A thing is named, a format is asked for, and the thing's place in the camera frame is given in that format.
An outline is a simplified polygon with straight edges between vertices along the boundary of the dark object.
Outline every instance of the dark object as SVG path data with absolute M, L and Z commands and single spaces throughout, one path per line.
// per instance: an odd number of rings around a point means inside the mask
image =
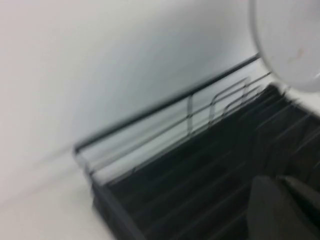
M 257 176 L 247 221 L 251 240 L 319 240 L 320 194 L 293 177 Z
M 254 56 L 75 147 L 92 183 L 94 206 L 119 240 L 246 240 L 247 207 L 256 175 L 285 174 L 320 189 L 320 120 L 274 85 L 254 94 L 259 89 L 255 84 L 270 73 L 250 83 L 236 82 L 209 104 L 193 110 L 194 94 L 256 59 Z M 181 100 L 187 102 L 186 116 L 135 142 L 118 157 L 186 122 L 183 139 L 148 164 L 112 181 L 99 181 L 99 173 L 117 158 L 91 166 L 82 157 L 84 150 Z M 225 101 L 228 103 L 218 115 L 216 105 Z M 207 124 L 195 129 L 193 116 L 205 109 L 210 109 Z

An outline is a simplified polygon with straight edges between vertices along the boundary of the railing post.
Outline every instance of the railing post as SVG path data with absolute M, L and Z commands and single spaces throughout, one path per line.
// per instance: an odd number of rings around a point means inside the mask
M 187 115 L 186 115 L 186 121 L 187 121 L 187 134 L 188 136 L 190 136 L 192 134 L 192 130 L 193 130 L 193 126 L 192 126 L 192 111 L 193 111 L 193 106 L 192 106 L 192 98 L 193 95 L 190 95 L 187 99 L 187 105 L 186 105 L 186 111 L 187 111 Z

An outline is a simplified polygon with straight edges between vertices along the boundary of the white wall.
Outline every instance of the white wall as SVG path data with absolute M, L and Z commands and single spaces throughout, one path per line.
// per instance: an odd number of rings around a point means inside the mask
M 88 134 L 254 55 L 247 7 L 1 0 L 0 191 Z

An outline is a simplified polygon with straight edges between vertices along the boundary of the metal handrail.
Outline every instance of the metal handrail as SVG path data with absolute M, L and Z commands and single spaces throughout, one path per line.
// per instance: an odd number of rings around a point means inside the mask
M 77 156 L 82 150 L 92 146 L 93 144 L 98 143 L 98 142 L 102 141 L 103 139 L 119 132 L 120 130 L 123 130 L 123 129 L 125 129 L 125 128 L 127 128 L 127 127 L 141 121 L 141 120 L 146 119 L 147 117 L 149 117 L 153 114 L 156 114 L 156 113 L 164 110 L 165 108 L 167 108 L 173 104 L 176 104 L 176 103 L 192 96 L 193 94 L 207 88 L 208 86 L 220 81 L 221 79 L 235 73 L 236 71 L 240 70 L 241 68 L 253 63 L 254 61 L 258 60 L 259 58 L 260 58 L 259 54 L 256 54 L 256 55 L 252 56 L 251 58 L 232 67 L 231 69 L 224 71 L 223 73 L 219 74 L 218 76 L 215 76 L 215 77 L 209 79 L 206 82 L 203 82 L 203 83 L 201 83 L 195 87 L 192 87 L 190 89 L 187 89 L 186 91 L 184 91 L 178 95 L 175 95 L 168 100 L 160 102 L 150 108 L 147 108 L 146 110 L 144 110 L 134 116 L 131 116 L 125 120 L 122 120 L 117 124 L 114 124 L 110 127 L 102 129 L 101 131 L 99 131 L 99 132 L 89 136 L 88 138 L 76 143 L 74 146 L 74 154 Z

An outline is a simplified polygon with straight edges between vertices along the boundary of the railing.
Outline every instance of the railing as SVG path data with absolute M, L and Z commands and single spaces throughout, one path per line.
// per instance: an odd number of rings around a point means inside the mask
M 141 148 L 148 142 L 158 138 L 159 136 L 163 135 L 164 133 L 167 133 L 174 127 L 178 126 L 179 124 L 183 123 L 186 121 L 186 137 L 192 136 L 194 133 L 195 126 L 193 123 L 193 117 L 196 114 L 199 114 L 200 112 L 209 109 L 209 114 L 207 117 L 207 126 L 210 127 L 214 121 L 218 121 L 219 119 L 224 118 L 226 115 L 228 115 L 229 112 L 235 111 L 238 107 L 231 108 L 235 103 L 238 101 L 241 101 L 241 105 L 248 103 L 249 101 L 253 100 L 255 97 L 258 96 L 258 94 L 254 95 L 253 97 L 250 97 L 249 99 L 247 96 L 250 94 L 256 92 L 259 90 L 259 86 L 254 87 L 253 89 L 249 89 L 250 86 L 253 84 L 259 82 L 260 80 L 264 79 L 267 77 L 270 72 L 264 74 L 263 76 L 250 81 L 249 78 L 243 78 L 240 81 L 237 81 L 236 83 L 228 86 L 227 88 L 224 88 L 222 91 L 218 92 L 211 100 L 209 104 L 206 104 L 202 106 L 201 108 L 194 110 L 194 104 L 193 104 L 193 98 L 196 93 L 198 93 L 201 90 L 204 90 L 208 88 L 209 86 L 217 83 L 218 81 L 228 77 L 229 75 L 237 72 L 238 70 L 242 69 L 245 66 L 248 66 L 249 64 L 253 63 L 259 59 L 258 55 L 255 55 L 248 60 L 234 66 L 233 68 L 219 74 L 218 76 L 200 84 L 197 85 L 194 88 L 188 89 L 174 97 L 171 97 L 168 100 L 165 100 L 151 108 L 148 108 L 139 114 L 136 114 L 132 117 L 129 117 L 111 127 L 108 127 L 106 129 L 101 130 L 100 132 L 93 134 L 92 136 L 88 137 L 87 139 L 79 142 L 78 144 L 75 145 L 74 147 L 74 154 L 76 159 L 78 160 L 79 164 L 85 168 L 88 173 L 93 174 L 98 170 L 101 170 L 102 168 L 105 168 L 106 166 L 110 165 L 111 163 L 114 163 L 118 159 L 121 159 L 128 154 L 132 153 L 133 151 Z M 242 95 L 235 100 L 229 102 L 229 104 L 225 107 L 223 114 L 220 115 L 220 117 L 216 118 L 216 105 L 220 103 L 221 101 L 226 100 L 227 98 L 234 96 L 236 93 L 239 93 L 242 91 Z M 143 139 L 142 141 L 134 144 L 133 146 L 129 147 L 128 149 L 120 152 L 119 154 L 116 154 L 112 158 L 108 159 L 107 161 L 100 162 L 96 164 L 94 167 L 90 167 L 88 165 L 89 160 L 87 160 L 84 156 L 81 155 L 81 153 L 90 147 L 93 147 L 94 145 L 108 139 L 111 136 L 114 136 L 118 132 L 127 129 L 128 127 L 131 127 L 147 118 L 150 116 L 154 116 L 155 114 L 165 110 L 166 108 L 169 108 L 170 106 L 173 106 L 181 101 L 186 100 L 187 105 L 186 105 L 186 115 L 179 120 L 175 121 L 174 123 L 170 124 L 169 126 L 166 126 L 164 129 L 161 129 L 160 131 L 157 131 L 156 133 L 152 134 L 151 136 L 148 136 L 147 138 Z

